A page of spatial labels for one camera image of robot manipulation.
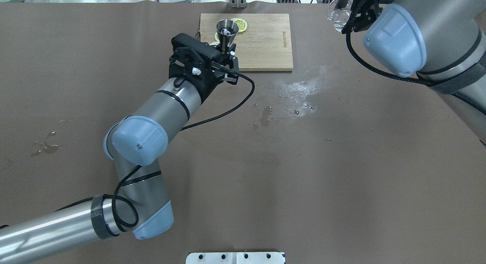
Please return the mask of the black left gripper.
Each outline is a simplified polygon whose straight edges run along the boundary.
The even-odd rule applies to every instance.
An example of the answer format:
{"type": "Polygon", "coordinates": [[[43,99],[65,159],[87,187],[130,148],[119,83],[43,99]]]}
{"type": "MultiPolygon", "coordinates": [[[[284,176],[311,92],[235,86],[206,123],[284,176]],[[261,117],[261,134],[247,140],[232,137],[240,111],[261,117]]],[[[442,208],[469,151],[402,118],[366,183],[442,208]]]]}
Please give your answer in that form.
{"type": "Polygon", "coordinates": [[[207,58],[195,48],[176,48],[169,58],[169,77],[181,77],[192,84],[203,103],[221,83],[236,85],[238,82],[238,76],[234,74],[238,72],[237,58],[222,55],[219,51],[216,55],[207,58]]]}

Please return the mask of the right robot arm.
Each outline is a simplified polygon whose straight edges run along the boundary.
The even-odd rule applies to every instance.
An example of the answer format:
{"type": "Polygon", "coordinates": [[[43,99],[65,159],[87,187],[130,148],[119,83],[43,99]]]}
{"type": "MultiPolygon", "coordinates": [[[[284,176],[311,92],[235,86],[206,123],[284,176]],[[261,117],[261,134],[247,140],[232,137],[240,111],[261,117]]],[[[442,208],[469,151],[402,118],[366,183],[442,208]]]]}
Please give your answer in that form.
{"type": "Polygon", "coordinates": [[[485,143],[485,0],[353,0],[342,33],[363,67],[434,91],[485,143]]]}

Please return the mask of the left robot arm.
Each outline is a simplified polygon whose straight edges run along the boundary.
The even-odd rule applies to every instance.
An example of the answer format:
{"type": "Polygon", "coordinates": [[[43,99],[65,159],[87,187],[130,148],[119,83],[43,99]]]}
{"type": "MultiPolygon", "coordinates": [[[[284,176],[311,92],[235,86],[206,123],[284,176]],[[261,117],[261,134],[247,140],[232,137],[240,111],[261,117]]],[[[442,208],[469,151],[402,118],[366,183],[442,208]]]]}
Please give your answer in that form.
{"type": "Polygon", "coordinates": [[[103,139],[114,191],[2,228],[1,263],[27,264],[126,232],[144,240],[167,231],[174,216],[158,158],[216,86],[236,84],[237,72],[235,45],[175,47],[168,81],[103,139]]]}

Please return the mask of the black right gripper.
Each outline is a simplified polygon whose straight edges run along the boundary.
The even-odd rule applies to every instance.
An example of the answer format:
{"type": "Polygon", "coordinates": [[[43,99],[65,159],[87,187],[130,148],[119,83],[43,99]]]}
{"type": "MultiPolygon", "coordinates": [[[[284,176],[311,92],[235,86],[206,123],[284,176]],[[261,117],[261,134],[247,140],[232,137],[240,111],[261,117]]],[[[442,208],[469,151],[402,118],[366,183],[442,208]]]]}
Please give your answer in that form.
{"type": "Polygon", "coordinates": [[[353,0],[351,14],[342,34],[368,30],[381,14],[380,0],[353,0]]]}

